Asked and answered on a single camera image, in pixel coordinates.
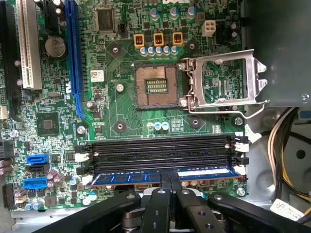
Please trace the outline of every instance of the motherboard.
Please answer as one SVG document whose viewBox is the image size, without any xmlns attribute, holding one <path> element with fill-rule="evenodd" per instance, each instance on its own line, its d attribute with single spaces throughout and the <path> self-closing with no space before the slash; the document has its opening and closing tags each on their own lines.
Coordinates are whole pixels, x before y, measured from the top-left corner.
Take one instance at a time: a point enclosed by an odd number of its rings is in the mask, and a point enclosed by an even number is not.
<svg viewBox="0 0 311 233">
<path fill-rule="evenodd" d="M 191 114 L 183 63 L 242 50 L 241 31 L 240 0 L 0 1 L 6 207 L 89 206 L 159 186 L 161 169 L 245 196 L 230 147 L 243 119 Z M 244 96 L 241 60 L 206 62 L 202 79 L 207 103 Z"/>
</svg>

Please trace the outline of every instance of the expansion slot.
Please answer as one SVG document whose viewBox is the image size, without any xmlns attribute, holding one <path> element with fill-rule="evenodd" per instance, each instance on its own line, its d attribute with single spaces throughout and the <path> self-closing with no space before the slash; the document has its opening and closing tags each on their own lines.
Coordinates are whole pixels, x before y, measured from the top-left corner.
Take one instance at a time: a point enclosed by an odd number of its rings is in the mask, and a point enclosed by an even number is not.
<svg viewBox="0 0 311 233">
<path fill-rule="evenodd" d="M 17 85 L 19 70 L 14 65 L 14 62 L 18 59 L 15 13 L 14 7 L 8 5 L 5 1 L 0 2 L 0 43 L 6 97 L 10 107 L 9 117 L 14 120 L 19 120 L 17 117 L 17 106 L 20 102 L 21 91 L 20 87 Z M 3 113 L 4 109 L 6 109 L 5 106 L 2 107 L 1 113 Z"/>
<path fill-rule="evenodd" d="M 76 98 L 78 115 L 82 118 L 86 118 L 86 116 L 82 113 L 83 78 L 78 19 L 79 12 L 75 0 L 65 0 L 65 10 L 71 93 Z"/>
<path fill-rule="evenodd" d="M 42 89 L 41 64 L 34 1 L 16 0 L 23 87 Z"/>
</svg>

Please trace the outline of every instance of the blue sata port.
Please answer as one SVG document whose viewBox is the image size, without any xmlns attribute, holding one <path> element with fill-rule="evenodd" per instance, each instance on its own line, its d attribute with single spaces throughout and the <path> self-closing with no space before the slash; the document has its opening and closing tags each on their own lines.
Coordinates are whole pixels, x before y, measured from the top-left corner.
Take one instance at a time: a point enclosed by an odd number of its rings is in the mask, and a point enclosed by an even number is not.
<svg viewBox="0 0 311 233">
<path fill-rule="evenodd" d="M 45 177 L 29 178 L 23 181 L 23 187 L 28 189 L 41 189 L 48 186 L 48 179 Z"/>
<path fill-rule="evenodd" d="M 26 163 L 28 164 L 45 164 L 49 162 L 48 154 L 34 154 L 26 157 Z"/>
</svg>

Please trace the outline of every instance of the white pci slot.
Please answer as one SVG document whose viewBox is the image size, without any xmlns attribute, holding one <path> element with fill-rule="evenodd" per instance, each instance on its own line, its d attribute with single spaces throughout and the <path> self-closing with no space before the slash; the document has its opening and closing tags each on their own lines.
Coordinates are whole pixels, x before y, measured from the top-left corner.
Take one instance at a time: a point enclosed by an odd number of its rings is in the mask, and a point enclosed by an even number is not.
<svg viewBox="0 0 311 233">
<path fill-rule="evenodd" d="M 36 6 L 33 0 L 16 0 L 23 87 L 42 89 Z"/>
</svg>

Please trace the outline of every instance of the barcode sticker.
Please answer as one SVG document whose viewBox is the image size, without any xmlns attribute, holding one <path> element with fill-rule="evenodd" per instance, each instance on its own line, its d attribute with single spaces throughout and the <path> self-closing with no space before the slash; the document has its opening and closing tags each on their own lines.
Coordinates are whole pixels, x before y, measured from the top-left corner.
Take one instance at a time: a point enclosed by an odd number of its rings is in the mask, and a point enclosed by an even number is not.
<svg viewBox="0 0 311 233">
<path fill-rule="evenodd" d="M 91 82 L 103 82 L 104 81 L 104 71 L 101 70 L 91 70 Z"/>
<path fill-rule="evenodd" d="M 293 221 L 297 221 L 302 218 L 304 214 L 299 210 L 293 208 L 291 205 L 286 202 L 276 199 L 270 207 L 270 210 L 278 215 L 289 218 Z"/>
</svg>

